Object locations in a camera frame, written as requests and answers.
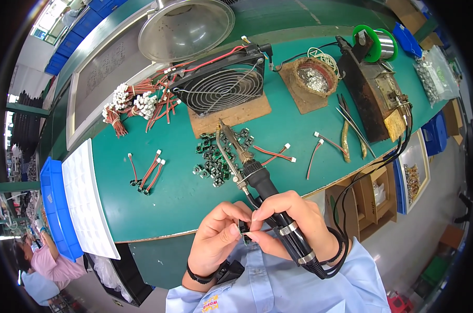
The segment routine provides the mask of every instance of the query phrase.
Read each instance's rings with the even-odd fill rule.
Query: rusty metal device
[[[393,76],[395,72],[382,61],[364,61],[374,43],[369,36],[360,40],[357,33],[353,47],[340,36],[336,40],[342,53],[337,66],[358,109],[368,141],[397,140],[408,122],[402,117],[408,97],[402,94]]]

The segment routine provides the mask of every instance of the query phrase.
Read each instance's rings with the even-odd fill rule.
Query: person
[[[29,244],[29,246],[31,247],[31,250],[32,250],[33,252],[34,252],[36,249],[41,248],[41,246],[40,246],[38,240],[36,240],[36,239],[35,239],[35,240],[32,240],[32,239],[31,239],[31,236],[30,236],[28,233],[26,233],[24,236],[22,236],[21,242],[25,242],[25,243]]]
[[[70,283],[69,280],[51,281],[32,268],[27,272],[22,271],[20,277],[27,294],[41,306],[49,306],[52,298]]]
[[[83,257],[77,258],[74,263],[71,262],[59,255],[56,244],[44,227],[41,227],[39,232],[43,246],[34,252],[25,242],[19,242],[14,246],[14,255],[20,270],[28,272],[32,268],[54,282],[71,281],[87,273]]]
[[[64,26],[71,27],[71,24],[77,19],[78,12],[80,10],[72,10],[71,7],[65,7],[60,16],[62,16],[61,22]]]
[[[200,284],[185,272],[182,285],[169,290],[167,312],[390,312],[376,264],[353,237],[340,271],[330,279],[319,279],[296,266],[276,237],[261,231],[263,221],[275,212],[287,212],[314,250],[319,261],[339,252],[339,242],[327,230],[318,206],[295,191],[271,196],[252,212],[243,202],[223,202],[201,222],[188,257],[190,271],[210,277],[226,259],[245,267],[234,280],[216,285],[213,279]],[[237,220],[249,223],[245,246]],[[335,265],[340,258],[329,266]]]

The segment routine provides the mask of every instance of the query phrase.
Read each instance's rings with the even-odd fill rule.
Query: cooling fan
[[[203,116],[262,96],[264,66],[258,45],[235,47],[177,67],[169,88]]]

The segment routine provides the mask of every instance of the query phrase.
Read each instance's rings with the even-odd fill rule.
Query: fan grille
[[[179,98],[199,115],[228,109],[262,95],[264,80],[255,69],[255,65],[237,64],[173,92],[180,92]]]

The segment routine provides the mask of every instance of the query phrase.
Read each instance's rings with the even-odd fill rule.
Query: green spool
[[[386,61],[389,61],[389,62],[393,61],[394,59],[396,59],[396,57],[398,55],[398,46],[396,44],[395,38],[393,37],[393,35],[389,31],[387,31],[385,29],[378,28],[376,30],[383,32],[389,38],[391,38],[391,40],[393,41],[393,46],[394,46],[393,55],[389,59],[386,59]],[[381,52],[382,52],[381,42],[379,41],[379,37],[377,37],[376,32],[372,28],[368,27],[367,25],[358,25],[353,30],[353,36],[352,37],[353,37],[353,42],[354,43],[356,42],[355,35],[357,33],[361,32],[361,31],[365,31],[369,35],[369,37],[372,39],[372,41],[374,42],[374,44],[370,48],[369,52],[365,55],[365,61],[371,62],[371,63],[377,62],[381,58]]]

